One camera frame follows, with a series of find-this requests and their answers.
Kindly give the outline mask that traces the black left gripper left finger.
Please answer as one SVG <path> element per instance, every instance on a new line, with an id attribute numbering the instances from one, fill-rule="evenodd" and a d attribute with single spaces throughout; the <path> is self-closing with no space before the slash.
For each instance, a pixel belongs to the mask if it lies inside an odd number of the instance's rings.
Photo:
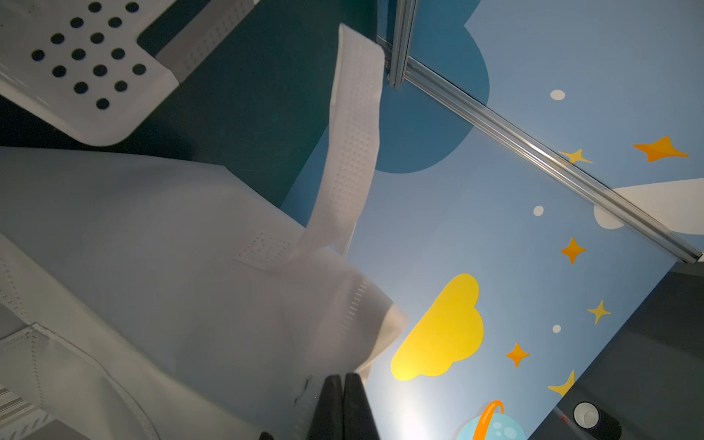
<path id="1" fill-rule="evenodd" d="M 339 375 L 328 376 L 317 399 L 307 440 L 343 440 L 343 388 Z"/>

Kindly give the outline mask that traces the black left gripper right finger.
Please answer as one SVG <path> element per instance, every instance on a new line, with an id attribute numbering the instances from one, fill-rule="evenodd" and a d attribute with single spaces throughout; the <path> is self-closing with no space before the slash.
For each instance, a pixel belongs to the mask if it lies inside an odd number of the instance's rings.
<path id="1" fill-rule="evenodd" d="M 346 374 L 344 388 L 344 440 L 380 440 L 361 377 Z"/>

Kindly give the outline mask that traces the white insulated delivery bag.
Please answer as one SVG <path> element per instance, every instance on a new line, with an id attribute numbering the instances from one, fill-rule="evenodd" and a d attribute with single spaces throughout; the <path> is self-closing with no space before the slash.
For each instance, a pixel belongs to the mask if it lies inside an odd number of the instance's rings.
<path id="1" fill-rule="evenodd" d="M 406 316 L 336 250 L 380 149 L 381 47 L 338 30 L 298 224 L 224 167 L 1 150 L 1 383 L 91 439 L 302 439 Z"/>

